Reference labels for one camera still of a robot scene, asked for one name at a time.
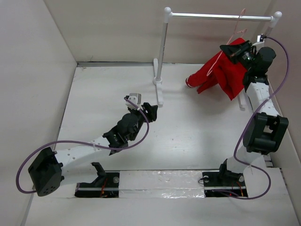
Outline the pink wire hanger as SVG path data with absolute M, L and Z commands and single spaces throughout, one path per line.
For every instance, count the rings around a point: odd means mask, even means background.
M 240 18 L 241 18 L 242 16 L 244 16 L 245 13 L 246 13 L 246 9 L 244 8 L 244 9 L 240 12 L 240 15 L 239 15 L 239 17 L 238 17 L 238 19 L 237 19 L 237 21 L 236 21 L 236 25 L 235 25 L 234 31 L 233 31 L 231 37 L 229 38 L 228 42 L 226 43 L 227 45 L 229 45 L 229 44 L 231 43 L 231 40 L 233 39 L 233 37 L 234 37 L 235 35 L 241 33 L 241 34 L 242 34 L 242 35 L 241 35 L 241 38 L 242 38 L 242 37 L 244 36 L 244 34 L 246 33 L 246 31 L 247 31 L 246 28 L 243 29 L 243 30 L 237 31 L 237 26 L 238 26 L 238 23 L 239 23 L 239 21 L 240 21 Z M 221 55 L 222 55 L 222 52 L 219 53 L 219 55 L 218 55 L 218 57 L 216 58 L 215 62 L 212 64 L 212 66 L 211 66 L 210 69 L 208 70 L 208 72 L 207 72 L 207 74 L 206 74 L 207 77 L 208 77 L 209 75 L 211 75 L 211 73 L 213 72 L 213 68 L 214 68 L 214 66 L 216 65 L 216 63 L 218 62 L 218 60 L 219 60 L 219 58 L 221 57 Z

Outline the red trousers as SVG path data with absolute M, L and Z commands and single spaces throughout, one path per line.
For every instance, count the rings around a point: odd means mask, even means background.
M 220 51 L 197 72 L 186 78 L 185 83 L 190 88 L 197 87 L 199 94 L 218 84 L 229 99 L 233 100 L 244 88 L 245 72 L 246 69 L 241 63 L 233 64 Z

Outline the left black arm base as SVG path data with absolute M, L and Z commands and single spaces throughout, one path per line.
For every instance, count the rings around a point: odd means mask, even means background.
M 77 198 L 119 198 L 120 171 L 105 171 L 100 163 L 91 163 L 97 177 L 91 183 L 77 183 Z

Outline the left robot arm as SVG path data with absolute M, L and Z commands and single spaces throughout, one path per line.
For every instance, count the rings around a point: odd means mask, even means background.
M 118 153 L 139 145 L 133 145 L 140 129 L 157 119 L 158 106 L 145 102 L 141 106 L 128 103 L 128 113 L 111 130 L 90 142 L 74 141 L 76 147 L 54 151 L 50 145 L 37 149 L 37 156 L 28 168 L 35 192 L 43 197 L 60 186 L 85 183 L 95 187 L 105 183 L 106 172 L 98 158 Z

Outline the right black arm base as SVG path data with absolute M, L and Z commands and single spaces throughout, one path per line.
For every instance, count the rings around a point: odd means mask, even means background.
M 205 170 L 198 183 L 204 186 L 205 197 L 248 196 L 242 173 L 227 170 L 226 161 L 218 170 Z

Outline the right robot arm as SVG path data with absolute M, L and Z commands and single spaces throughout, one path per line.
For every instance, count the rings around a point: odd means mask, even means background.
M 245 168 L 260 156 L 279 149 L 289 121 L 275 109 L 269 92 L 267 71 L 276 58 L 275 51 L 270 47 L 257 50 L 250 41 L 221 45 L 220 49 L 232 63 L 246 69 L 243 86 L 253 110 L 233 156 L 220 165 L 217 179 L 227 186 L 242 180 Z

